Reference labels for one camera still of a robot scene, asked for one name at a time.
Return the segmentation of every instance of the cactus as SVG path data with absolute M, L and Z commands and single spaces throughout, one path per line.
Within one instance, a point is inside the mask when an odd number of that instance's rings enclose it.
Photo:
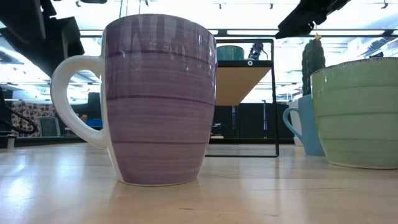
M 325 61 L 321 41 L 317 38 L 310 40 L 303 51 L 303 96 L 311 94 L 311 74 L 325 68 Z

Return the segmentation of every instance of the mug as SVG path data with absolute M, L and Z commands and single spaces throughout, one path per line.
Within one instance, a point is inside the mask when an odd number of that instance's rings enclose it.
M 79 70 L 101 79 L 101 131 L 68 104 L 68 82 Z M 216 40 L 207 29 L 175 16 L 133 15 L 106 26 L 99 57 L 64 60 L 51 96 L 76 135 L 108 150 L 121 182 L 182 184 L 196 179 L 210 139 L 215 70 Z
M 293 108 L 293 107 L 299 107 L 299 101 L 298 100 L 291 101 L 289 103 L 289 108 Z M 290 114 L 290 120 L 292 121 L 293 128 L 298 133 L 301 133 L 301 123 L 300 123 L 299 114 L 298 113 L 291 113 Z M 294 144 L 296 146 L 303 146 L 303 143 L 300 141 L 300 139 L 296 135 L 293 137 L 293 140 L 294 140 Z
M 287 116 L 291 111 L 298 112 L 300 117 L 302 134 L 297 132 L 289 123 Z M 303 143 L 304 151 L 307 155 L 324 156 L 321 142 L 319 141 L 317 127 L 315 126 L 315 116 L 313 114 L 311 95 L 303 96 L 298 99 L 298 108 L 287 108 L 283 114 L 283 120 L 287 128 L 291 130 Z

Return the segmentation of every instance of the white mug handle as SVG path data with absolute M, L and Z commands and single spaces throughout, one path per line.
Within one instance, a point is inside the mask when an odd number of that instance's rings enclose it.
M 71 77 L 80 70 L 90 70 L 97 77 L 103 74 L 104 60 L 96 56 L 73 56 L 64 60 L 55 69 L 51 78 L 51 99 L 62 121 L 79 137 L 86 142 L 106 149 L 108 146 L 105 132 L 97 131 L 85 124 L 73 112 L 68 102 L 68 84 Z

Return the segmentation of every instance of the bowl rim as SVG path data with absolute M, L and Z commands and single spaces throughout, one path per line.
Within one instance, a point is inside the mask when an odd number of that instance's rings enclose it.
M 318 73 L 321 73 L 321 72 L 323 72 L 325 70 L 329 70 L 329 69 L 332 69 L 332 68 L 335 68 L 335 67 L 350 65 L 350 64 L 354 64 L 354 63 L 363 63 L 363 62 L 368 62 L 368 61 L 377 61 L 377 60 L 398 60 L 398 57 L 364 58 L 364 59 L 358 59 L 358 60 L 353 60 L 353 61 L 349 61 L 349 62 L 341 62 L 341 63 L 338 63 L 336 65 L 330 65 L 330 66 L 327 66 L 325 68 L 320 68 L 320 69 L 316 70 L 315 72 L 313 72 L 311 74 L 311 77 L 316 75 L 316 74 L 318 74 Z

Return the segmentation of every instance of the bowl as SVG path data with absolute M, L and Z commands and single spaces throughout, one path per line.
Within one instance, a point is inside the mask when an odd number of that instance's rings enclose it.
M 330 163 L 398 167 L 398 58 L 345 62 L 311 76 L 318 135 Z

